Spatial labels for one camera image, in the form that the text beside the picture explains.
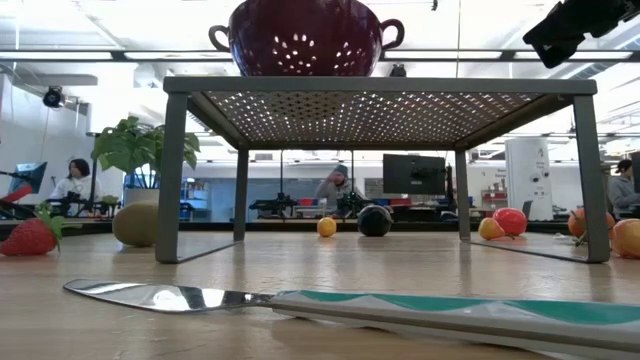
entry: colander handle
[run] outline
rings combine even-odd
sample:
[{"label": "colander handle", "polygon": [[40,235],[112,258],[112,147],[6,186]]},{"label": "colander handle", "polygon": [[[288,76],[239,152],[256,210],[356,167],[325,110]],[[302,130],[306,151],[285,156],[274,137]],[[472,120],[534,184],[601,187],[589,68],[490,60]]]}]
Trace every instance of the colander handle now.
[{"label": "colander handle", "polygon": [[382,24],[380,24],[380,28],[382,29],[383,33],[389,26],[395,27],[398,30],[398,35],[396,35],[396,39],[392,42],[382,45],[382,50],[397,48],[398,46],[400,46],[400,44],[402,44],[402,41],[404,41],[404,25],[402,25],[400,20],[389,19],[387,21],[383,21]]},{"label": "colander handle", "polygon": [[209,28],[209,41],[211,41],[211,43],[213,44],[213,46],[218,49],[219,51],[224,51],[224,52],[231,52],[231,50],[229,50],[229,48],[227,46],[222,45],[218,39],[216,39],[216,33],[220,31],[221,33],[223,33],[227,39],[229,38],[229,28],[226,26],[222,26],[222,25],[215,25]]}]

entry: computer monitor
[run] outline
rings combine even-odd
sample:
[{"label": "computer monitor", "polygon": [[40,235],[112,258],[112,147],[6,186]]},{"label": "computer monitor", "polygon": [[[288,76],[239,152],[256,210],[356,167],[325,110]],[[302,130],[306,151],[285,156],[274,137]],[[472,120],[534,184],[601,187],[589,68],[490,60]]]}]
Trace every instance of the computer monitor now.
[{"label": "computer monitor", "polygon": [[640,193],[640,152],[631,154],[631,162],[633,163],[633,186],[637,193]]},{"label": "computer monitor", "polygon": [[16,165],[15,174],[19,177],[14,177],[9,185],[9,194],[16,192],[24,185],[31,185],[31,193],[37,194],[40,192],[40,185],[42,185],[42,179],[44,179],[44,171],[47,169],[47,162],[30,163],[30,164],[18,164]]},{"label": "computer monitor", "polygon": [[382,190],[385,194],[445,195],[445,159],[384,154]]}]

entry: fluorescent light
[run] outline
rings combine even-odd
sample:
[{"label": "fluorescent light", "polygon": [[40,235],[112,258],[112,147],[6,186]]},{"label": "fluorescent light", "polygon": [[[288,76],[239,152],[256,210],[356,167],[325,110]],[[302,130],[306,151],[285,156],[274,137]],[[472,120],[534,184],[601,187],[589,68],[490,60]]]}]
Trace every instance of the fluorescent light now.
[{"label": "fluorescent light", "polygon": [[577,51],[573,59],[626,59],[631,56],[631,51]]},{"label": "fluorescent light", "polygon": [[75,52],[75,51],[12,51],[0,52],[0,60],[2,59],[17,59],[17,60],[65,60],[65,59],[78,59],[78,60],[109,60],[111,54],[104,51],[91,51],[91,52]]},{"label": "fluorescent light", "polygon": [[[631,56],[631,51],[576,51],[571,59],[575,60],[620,60]],[[516,59],[538,59],[538,54],[534,51],[518,51]]]},{"label": "fluorescent light", "polygon": [[500,51],[387,51],[385,59],[497,59]]},{"label": "fluorescent light", "polygon": [[231,60],[231,54],[225,52],[125,52],[126,57],[134,60],[176,59],[176,60],[202,60],[225,59]]},{"label": "fluorescent light", "polygon": [[227,140],[225,140],[222,136],[220,135],[216,135],[213,137],[215,139],[215,141],[219,142],[222,146],[224,146],[227,150],[234,152],[236,151],[236,148],[234,148],[233,146],[231,146],[231,144],[229,144],[227,142]]}]

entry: security camera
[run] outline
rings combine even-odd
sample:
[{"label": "security camera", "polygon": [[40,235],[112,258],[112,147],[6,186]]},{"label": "security camera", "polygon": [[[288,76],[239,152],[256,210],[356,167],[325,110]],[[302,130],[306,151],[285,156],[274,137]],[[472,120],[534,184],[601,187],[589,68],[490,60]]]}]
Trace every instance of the security camera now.
[{"label": "security camera", "polygon": [[407,77],[407,70],[405,70],[404,64],[393,64],[389,77]]},{"label": "security camera", "polygon": [[49,91],[42,97],[42,103],[44,106],[52,109],[59,109],[64,106],[66,101],[64,94],[62,93],[62,87],[50,86]]}]

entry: teal handle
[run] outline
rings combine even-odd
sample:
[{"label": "teal handle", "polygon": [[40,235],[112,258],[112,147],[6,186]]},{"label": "teal handle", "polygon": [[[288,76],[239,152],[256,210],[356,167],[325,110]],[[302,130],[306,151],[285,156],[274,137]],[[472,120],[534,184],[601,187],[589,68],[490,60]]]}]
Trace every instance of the teal handle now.
[{"label": "teal handle", "polygon": [[518,309],[542,318],[574,325],[619,325],[640,320],[640,306],[576,301],[496,300],[375,293],[330,293],[301,290],[281,292],[272,302],[278,302],[279,298],[285,299],[291,295],[303,296],[308,299],[309,302],[324,304],[346,304],[356,299],[369,297],[371,299],[382,300],[388,303],[390,307],[399,306],[407,310],[425,313],[454,312],[472,315],[474,309],[477,310],[477,313],[480,313],[480,310],[486,308],[486,306],[498,306],[504,310]]}]

